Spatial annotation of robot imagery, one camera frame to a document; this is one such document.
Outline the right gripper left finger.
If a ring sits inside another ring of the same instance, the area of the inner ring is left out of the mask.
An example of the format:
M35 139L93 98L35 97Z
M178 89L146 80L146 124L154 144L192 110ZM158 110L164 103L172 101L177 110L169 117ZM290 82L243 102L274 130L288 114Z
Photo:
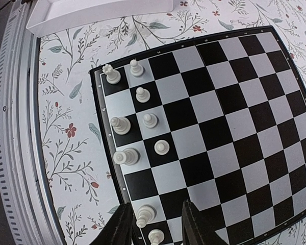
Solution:
M91 245L132 244L133 211L130 203L120 204Z

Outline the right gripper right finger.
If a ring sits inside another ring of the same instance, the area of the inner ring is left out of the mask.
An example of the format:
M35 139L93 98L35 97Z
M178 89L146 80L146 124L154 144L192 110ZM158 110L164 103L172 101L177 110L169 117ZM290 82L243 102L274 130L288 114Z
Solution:
M189 200L184 201L182 207L182 237L183 244L226 244L194 203Z

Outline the white chess bishop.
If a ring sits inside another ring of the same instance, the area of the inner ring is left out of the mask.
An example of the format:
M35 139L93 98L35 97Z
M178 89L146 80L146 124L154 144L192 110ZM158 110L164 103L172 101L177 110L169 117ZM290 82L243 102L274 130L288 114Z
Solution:
M137 211L136 225L138 228L144 228L156 217L156 210L150 205L143 205Z

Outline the white chess knight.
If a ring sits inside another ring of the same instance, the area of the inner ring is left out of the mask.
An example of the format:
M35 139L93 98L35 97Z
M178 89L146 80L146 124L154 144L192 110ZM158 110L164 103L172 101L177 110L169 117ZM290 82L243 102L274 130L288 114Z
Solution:
M153 229L149 232L148 239L151 245L160 245L165 239L165 235L163 231Z

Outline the white chess king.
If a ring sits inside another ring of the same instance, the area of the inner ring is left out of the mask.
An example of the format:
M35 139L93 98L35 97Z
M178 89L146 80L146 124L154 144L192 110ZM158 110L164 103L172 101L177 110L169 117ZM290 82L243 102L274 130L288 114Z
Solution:
M113 154L113 160L118 165L133 165L138 162L139 158L140 154L134 148L127 148L122 151L116 151Z

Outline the white chess pawn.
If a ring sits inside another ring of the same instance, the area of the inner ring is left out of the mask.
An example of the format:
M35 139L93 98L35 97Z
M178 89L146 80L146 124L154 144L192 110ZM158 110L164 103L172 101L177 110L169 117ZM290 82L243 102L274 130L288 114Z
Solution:
M150 99L150 92L143 88L143 87L138 87L136 89L136 100L140 103L146 103Z
M154 128L158 124L158 118L153 113L143 115L143 123L147 128Z
M166 140L158 140L154 145L154 151L158 155L166 155L170 150L169 143Z
M130 67L130 72L133 76L140 77L144 74L144 67L136 59L130 61Z

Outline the white chess rook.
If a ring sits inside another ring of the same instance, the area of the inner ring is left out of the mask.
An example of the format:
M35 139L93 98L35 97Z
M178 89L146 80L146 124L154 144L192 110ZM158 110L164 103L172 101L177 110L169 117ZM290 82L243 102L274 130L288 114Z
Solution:
M103 73L106 75L109 84L115 85L121 80L120 72L115 70L110 64L103 66Z

